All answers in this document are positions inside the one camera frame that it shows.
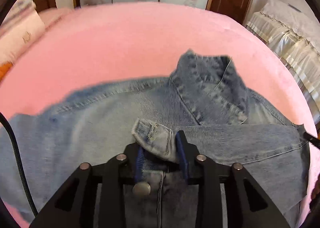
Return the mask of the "blue denim jacket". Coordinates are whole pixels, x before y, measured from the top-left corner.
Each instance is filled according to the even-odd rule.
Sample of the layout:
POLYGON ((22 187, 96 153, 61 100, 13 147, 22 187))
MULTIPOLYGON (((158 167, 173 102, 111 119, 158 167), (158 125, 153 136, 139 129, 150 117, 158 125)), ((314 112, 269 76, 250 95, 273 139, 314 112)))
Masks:
POLYGON ((304 127, 246 87, 227 56, 189 51, 167 78, 93 86, 9 123, 38 209, 81 163, 105 163, 138 143, 145 154, 139 181, 151 192, 141 197, 125 187, 128 226, 194 227, 198 188, 177 168, 175 136, 182 130, 215 162, 243 164, 297 226, 310 165, 304 127))

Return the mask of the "cream ruffled covered furniture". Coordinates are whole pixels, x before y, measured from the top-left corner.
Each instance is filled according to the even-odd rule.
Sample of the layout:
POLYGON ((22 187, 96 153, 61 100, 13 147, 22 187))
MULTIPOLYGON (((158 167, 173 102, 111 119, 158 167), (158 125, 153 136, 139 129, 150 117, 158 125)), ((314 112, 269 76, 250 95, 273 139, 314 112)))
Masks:
POLYGON ((286 66, 319 124, 319 25, 289 4, 268 0, 246 29, 286 66))

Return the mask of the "pink bed sheet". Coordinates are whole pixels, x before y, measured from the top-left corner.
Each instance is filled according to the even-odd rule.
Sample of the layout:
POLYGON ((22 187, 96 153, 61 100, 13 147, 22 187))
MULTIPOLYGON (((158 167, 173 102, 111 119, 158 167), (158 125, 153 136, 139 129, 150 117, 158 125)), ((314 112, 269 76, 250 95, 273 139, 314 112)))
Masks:
MULTIPOLYGON (((267 99, 292 123, 313 132, 313 126, 306 124, 308 118, 294 116, 308 110, 299 87, 264 43, 225 15, 165 3, 85 7, 63 16, 27 49, 1 82, 1 112, 9 121, 17 114, 35 116, 93 86, 167 78, 189 51, 198 56, 231 58, 246 87, 267 99)), ((296 227, 310 210, 310 189, 315 183, 311 159, 318 151, 308 145, 308 186, 296 227)), ((145 155, 139 146, 136 181, 126 186, 144 197, 151 187, 139 181, 145 155)), ((1 198, 27 222, 42 210, 33 197, 35 210, 29 205, 5 129, 1 129, 1 198)))

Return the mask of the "pink flower pillow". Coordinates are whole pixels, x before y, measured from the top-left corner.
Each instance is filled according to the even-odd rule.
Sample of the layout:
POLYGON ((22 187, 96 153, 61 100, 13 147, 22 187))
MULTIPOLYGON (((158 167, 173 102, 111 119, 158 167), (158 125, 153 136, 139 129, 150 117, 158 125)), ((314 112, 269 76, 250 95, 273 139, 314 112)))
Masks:
POLYGON ((30 14, 1 36, 1 65, 16 60, 45 32, 37 12, 30 14))

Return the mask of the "dark wooden headboard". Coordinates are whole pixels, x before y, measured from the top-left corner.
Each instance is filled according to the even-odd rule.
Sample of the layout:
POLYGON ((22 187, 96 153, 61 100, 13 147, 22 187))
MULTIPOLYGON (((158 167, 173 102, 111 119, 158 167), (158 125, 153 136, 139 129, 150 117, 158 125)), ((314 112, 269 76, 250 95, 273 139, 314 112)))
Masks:
POLYGON ((38 13, 50 8, 57 8, 56 0, 33 0, 33 2, 38 13))

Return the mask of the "striped folded blanket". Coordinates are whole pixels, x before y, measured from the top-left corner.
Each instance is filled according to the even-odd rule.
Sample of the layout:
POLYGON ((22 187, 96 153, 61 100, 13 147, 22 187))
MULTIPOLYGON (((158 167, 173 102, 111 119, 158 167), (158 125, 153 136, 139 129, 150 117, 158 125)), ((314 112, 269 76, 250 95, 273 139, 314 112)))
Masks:
POLYGON ((17 0, 1 24, 1 29, 16 26, 29 16, 36 14, 35 8, 33 0, 17 0))

